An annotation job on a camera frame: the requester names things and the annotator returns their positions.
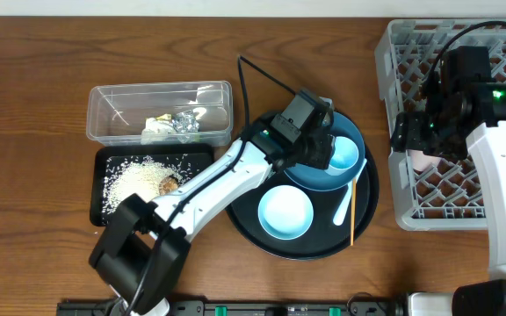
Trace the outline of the light blue spoon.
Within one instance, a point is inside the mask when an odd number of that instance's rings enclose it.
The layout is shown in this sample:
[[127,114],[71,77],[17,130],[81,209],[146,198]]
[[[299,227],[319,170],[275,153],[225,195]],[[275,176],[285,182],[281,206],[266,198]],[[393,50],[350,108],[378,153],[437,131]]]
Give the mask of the light blue spoon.
[[336,209],[335,215],[333,217],[333,224],[335,226],[341,226],[344,223],[346,218],[347,211],[349,210],[349,204],[352,198],[352,189],[353,182],[347,185],[347,190],[343,195],[343,198]]

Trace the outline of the pink cup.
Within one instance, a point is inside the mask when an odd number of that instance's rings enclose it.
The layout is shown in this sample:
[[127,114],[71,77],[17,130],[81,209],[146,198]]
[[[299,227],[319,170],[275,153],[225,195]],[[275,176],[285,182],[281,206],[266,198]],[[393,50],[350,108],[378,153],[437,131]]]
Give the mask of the pink cup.
[[441,162],[440,157],[426,155],[422,151],[409,150],[408,156],[411,159],[413,170],[419,172],[423,172],[429,167],[436,167]]

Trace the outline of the pile of white rice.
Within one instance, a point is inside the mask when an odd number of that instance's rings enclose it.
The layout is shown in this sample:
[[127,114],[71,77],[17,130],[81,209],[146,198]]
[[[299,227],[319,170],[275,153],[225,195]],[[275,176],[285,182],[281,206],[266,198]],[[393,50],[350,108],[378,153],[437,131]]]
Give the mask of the pile of white rice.
[[192,178],[193,170],[188,154],[113,156],[106,160],[102,213],[115,212],[119,204],[132,194],[137,194],[145,202],[150,202],[158,194],[158,184],[167,176],[175,177],[179,186]]

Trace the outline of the dark blue plate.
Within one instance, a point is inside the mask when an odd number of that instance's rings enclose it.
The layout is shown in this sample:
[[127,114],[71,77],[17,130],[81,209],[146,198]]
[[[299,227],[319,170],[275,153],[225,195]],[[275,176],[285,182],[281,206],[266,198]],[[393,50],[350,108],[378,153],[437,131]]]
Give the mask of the dark blue plate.
[[298,185],[314,191],[337,190],[351,182],[362,169],[365,159],[365,143],[358,127],[346,116],[339,112],[334,113],[334,123],[330,130],[335,137],[351,139],[357,146],[358,159],[353,167],[341,175],[332,176],[323,169],[315,169],[302,164],[286,169],[286,175]]

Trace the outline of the brown food scrap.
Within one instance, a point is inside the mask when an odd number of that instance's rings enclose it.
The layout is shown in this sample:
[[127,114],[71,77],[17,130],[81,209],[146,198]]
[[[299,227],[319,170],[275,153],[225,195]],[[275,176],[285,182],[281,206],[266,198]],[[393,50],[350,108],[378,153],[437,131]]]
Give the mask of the brown food scrap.
[[179,187],[178,180],[175,177],[167,176],[158,184],[158,194],[167,195]]

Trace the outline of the white paper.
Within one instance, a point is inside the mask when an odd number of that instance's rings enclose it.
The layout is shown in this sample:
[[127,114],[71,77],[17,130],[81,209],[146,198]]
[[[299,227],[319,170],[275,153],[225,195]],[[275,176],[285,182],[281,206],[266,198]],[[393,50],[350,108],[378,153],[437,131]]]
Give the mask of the white paper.
[[171,121],[160,121],[157,117],[147,118],[145,128],[141,132],[141,144],[148,145],[165,140],[170,134],[176,133]]

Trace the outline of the foil wrapper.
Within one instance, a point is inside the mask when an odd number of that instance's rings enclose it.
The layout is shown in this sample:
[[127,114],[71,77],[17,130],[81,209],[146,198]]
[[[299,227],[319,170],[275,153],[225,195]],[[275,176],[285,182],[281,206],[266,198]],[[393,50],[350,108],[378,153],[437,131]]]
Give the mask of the foil wrapper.
[[193,110],[181,111],[172,118],[173,128],[177,133],[197,133],[199,122]]

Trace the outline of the yellow green snack wrapper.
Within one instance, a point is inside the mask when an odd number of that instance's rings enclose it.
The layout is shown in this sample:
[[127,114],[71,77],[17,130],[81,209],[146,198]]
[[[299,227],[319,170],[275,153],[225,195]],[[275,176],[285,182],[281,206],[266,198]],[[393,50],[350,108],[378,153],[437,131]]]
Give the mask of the yellow green snack wrapper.
[[163,115],[157,117],[156,119],[160,120],[160,121],[171,121],[172,115],[171,114],[163,114]]

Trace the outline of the wooden chopstick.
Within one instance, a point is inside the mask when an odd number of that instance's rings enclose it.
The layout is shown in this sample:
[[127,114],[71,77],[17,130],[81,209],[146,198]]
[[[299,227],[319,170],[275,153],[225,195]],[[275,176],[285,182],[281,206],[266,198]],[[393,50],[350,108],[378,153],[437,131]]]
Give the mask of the wooden chopstick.
[[351,184],[351,228],[350,228],[350,246],[354,245],[355,220],[356,220],[356,201],[357,201],[357,178],[352,179]]

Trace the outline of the light blue cup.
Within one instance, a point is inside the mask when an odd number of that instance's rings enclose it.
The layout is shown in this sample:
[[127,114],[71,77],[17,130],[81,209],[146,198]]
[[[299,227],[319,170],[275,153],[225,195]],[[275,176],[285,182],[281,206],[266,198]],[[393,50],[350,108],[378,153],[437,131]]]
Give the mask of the light blue cup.
[[339,176],[352,169],[358,161],[359,151],[356,143],[343,136],[335,137],[333,153],[325,172],[331,176]]

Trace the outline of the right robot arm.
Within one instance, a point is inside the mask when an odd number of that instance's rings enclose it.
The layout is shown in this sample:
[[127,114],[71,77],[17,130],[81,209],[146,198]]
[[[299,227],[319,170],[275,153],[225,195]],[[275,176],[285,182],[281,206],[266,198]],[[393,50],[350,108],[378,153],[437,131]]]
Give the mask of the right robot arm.
[[469,83],[428,101],[427,111],[401,112],[391,146],[426,155],[471,157],[488,223],[489,280],[452,293],[408,296],[408,315],[506,315],[506,83]]

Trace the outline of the light blue bowl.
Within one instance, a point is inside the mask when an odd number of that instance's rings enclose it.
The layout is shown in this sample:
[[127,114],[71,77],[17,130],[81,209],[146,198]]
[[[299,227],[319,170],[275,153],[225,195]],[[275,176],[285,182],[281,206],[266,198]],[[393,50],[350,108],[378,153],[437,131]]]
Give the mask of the light blue bowl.
[[279,185],[261,197],[257,216],[266,233],[278,240],[290,241],[301,237],[311,227],[314,207],[303,190]]

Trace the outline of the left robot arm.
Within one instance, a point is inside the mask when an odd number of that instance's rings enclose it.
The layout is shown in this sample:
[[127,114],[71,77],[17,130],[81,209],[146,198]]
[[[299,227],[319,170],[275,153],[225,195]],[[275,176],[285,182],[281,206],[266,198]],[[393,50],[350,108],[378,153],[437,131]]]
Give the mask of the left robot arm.
[[146,202],[133,194],[110,217],[89,264],[125,303],[125,315],[165,315],[195,235],[219,212],[297,163],[325,169],[332,112],[291,118],[265,113],[228,151],[177,190]]

